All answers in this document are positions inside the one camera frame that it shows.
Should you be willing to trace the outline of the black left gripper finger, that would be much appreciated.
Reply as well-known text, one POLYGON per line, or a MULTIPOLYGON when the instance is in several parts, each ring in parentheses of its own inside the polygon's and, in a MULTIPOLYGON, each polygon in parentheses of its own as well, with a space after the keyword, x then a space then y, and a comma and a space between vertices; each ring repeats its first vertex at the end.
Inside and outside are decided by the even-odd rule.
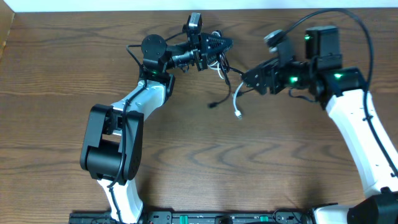
POLYGON ((210 47, 231 47, 233 45, 233 41, 231 39, 215 35, 207 35, 205 43, 210 47))
POLYGON ((206 61, 207 62, 214 62, 217 60, 217 57, 222 54, 226 53, 232 48, 232 45, 227 45, 227 46, 221 46, 217 47, 215 49, 208 49, 206 52, 206 61))

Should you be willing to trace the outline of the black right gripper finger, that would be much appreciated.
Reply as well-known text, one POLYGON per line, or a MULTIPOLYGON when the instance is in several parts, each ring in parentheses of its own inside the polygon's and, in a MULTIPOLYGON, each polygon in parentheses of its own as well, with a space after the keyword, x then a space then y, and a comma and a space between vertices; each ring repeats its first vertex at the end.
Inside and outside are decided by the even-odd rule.
POLYGON ((265 78, 246 78, 245 83, 248 87, 255 89, 260 95, 267 93, 267 81, 265 78))
POLYGON ((260 64, 242 75, 245 82, 261 82, 264 79, 264 65, 260 64))

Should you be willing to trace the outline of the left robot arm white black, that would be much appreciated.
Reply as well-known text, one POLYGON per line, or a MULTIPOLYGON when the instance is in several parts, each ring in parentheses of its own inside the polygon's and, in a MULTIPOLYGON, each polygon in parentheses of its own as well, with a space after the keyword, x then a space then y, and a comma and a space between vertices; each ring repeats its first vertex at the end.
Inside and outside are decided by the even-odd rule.
POLYGON ((144 121, 172 95, 175 77, 168 70, 189 65, 204 70, 232 46, 230 38, 203 32, 175 45, 148 35, 139 44, 143 61, 138 63, 136 88, 111 105, 91 108, 80 166, 106 192, 112 221, 138 223, 143 211, 134 178, 141 163, 144 121))

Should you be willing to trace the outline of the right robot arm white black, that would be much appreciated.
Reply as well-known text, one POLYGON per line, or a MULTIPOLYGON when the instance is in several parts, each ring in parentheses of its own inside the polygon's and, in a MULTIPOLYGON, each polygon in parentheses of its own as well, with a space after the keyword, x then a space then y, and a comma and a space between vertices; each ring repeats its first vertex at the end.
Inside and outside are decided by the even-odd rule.
POLYGON ((305 31, 306 62, 295 59, 288 37, 271 49, 272 58, 242 75, 257 92, 308 90, 338 127, 357 167, 365 199, 311 208, 299 223, 397 223, 397 151, 374 109, 359 68, 343 67, 335 26, 305 31))

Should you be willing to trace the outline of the cardboard panel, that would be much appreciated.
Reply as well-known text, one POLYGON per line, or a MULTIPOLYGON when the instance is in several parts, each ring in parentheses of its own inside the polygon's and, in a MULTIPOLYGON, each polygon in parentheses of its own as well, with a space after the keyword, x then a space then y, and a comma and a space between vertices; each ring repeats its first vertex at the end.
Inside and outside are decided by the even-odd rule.
POLYGON ((1 57, 3 55, 6 41, 9 36, 11 26, 14 20, 15 12, 1 0, 0 5, 0 44, 1 44, 1 57))

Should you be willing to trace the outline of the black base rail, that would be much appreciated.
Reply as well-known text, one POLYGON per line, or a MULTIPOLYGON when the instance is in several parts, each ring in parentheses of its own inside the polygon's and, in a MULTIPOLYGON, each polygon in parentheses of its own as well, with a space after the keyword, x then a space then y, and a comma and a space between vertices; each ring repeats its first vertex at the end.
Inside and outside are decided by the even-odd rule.
POLYGON ((314 224, 309 213, 290 210, 277 210, 268 213, 177 213, 146 212, 137 224, 245 224, 245 223, 283 223, 314 224))

